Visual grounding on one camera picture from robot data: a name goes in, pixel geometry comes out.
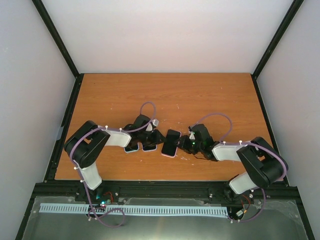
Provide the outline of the black aluminium frame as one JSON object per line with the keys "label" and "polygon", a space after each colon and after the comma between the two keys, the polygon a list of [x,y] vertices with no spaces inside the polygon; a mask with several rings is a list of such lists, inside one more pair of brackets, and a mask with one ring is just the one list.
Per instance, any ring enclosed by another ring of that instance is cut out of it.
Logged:
{"label": "black aluminium frame", "polygon": [[[71,117],[74,112],[76,101],[81,89],[81,84],[84,78],[84,74],[78,73],[75,64],[73,63],[70,54],[68,53],[45,5],[41,0],[34,0],[33,4],[38,11],[40,17],[45,23],[47,29],[49,30],[53,40],[57,44],[59,50],[61,51],[63,57],[65,58],[68,66],[71,69],[72,74],[75,76],[75,83],[72,88],[71,96],[69,98],[64,117],[62,120],[62,132],[61,136],[56,141],[53,153],[51,155],[48,168],[45,173],[45,177],[42,183],[35,184],[32,195],[30,197],[28,206],[26,208],[24,217],[22,219],[20,228],[18,230],[16,239],[22,240],[27,238],[27,233],[31,229],[32,222],[32,207],[34,206],[36,197],[75,197],[77,196],[76,188],[79,186],[78,183],[74,180],[55,180],[54,176],[58,167],[58,157],[61,156],[63,150],[63,141],[66,139],[67,130],[70,126]],[[271,129],[271,124],[265,109],[265,105],[261,96],[260,89],[257,84],[257,78],[261,73],[262,69],[266,65],[267,61],[272,55],[272,52],[278,45],[294,16],[298,12],[299,8],[303,4],[301,0],[294,0],[290,5],[287,13],[285,14],[281,24],[279,25],[276,33],[274,34],[270,44],[268,45],[265,53],[263,54],[261,60],[259,61],[254,73],[252,75],[252,83],[257,95],[260,108],[268,133],[271,137],[271,142],[275,146],[276,140],[274,133]],[[120,186],[121,193],[130,193],[130,194],[142,194],[143,190],[146,190],[147,193],[150,193],[152,196],[159,199],[168,199],[173,197],[175,199],[181,199],[184,197],[188,190],[192,193],[202,193],[205,187],[213,185],[214,188],[222,186],[222,181],[110,181],[110,184],[113,186]],[[301,197],[298,193],[297,187],[289,185],[288,180],[286,179],[284,183],[277,183],[274,187],[271,188],[272,195],[277,197],[280,200],[295,200],[297,203],[297,209],[299,212],[299,217],[301,217],[303,229],[305,230],[306,237],[309,240],[313,240],[314,234],[310,226],[305,208],[303,206]]]}

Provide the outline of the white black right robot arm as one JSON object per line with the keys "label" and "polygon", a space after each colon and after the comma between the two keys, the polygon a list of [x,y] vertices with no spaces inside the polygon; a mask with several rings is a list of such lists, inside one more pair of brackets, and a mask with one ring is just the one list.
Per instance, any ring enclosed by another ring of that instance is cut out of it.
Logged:
{"label": "white black right robot arm", "polygon": [[228,181],[226,194],[240,195],[248,190],[267,189],[282,180],[289,170],[286,161],[260,136],[235,143],[215,141],[204,124],[196,124],[189,127],[188,135],[173,143],[188,154],[201,153],[209,161],[242,163],[245,172]]}

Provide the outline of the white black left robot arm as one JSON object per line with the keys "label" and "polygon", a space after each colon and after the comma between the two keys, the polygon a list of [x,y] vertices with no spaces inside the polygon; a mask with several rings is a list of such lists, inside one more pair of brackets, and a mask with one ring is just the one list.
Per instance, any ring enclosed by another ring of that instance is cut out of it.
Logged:
{"label": "white black left robot arm", "polygon": [[102,178],[97,168],[97,158],[104,147],[120,147],[126,152],[137,151],[142,144],[144,151],[153,151],[166,141],[165,136],[157,129],[159,121],[140,114],[134,121],[123,128],[100,126],[86,121],[64,144],[63,149],[80,181],[87,187],[86,195],[92,201],[103,198]]}

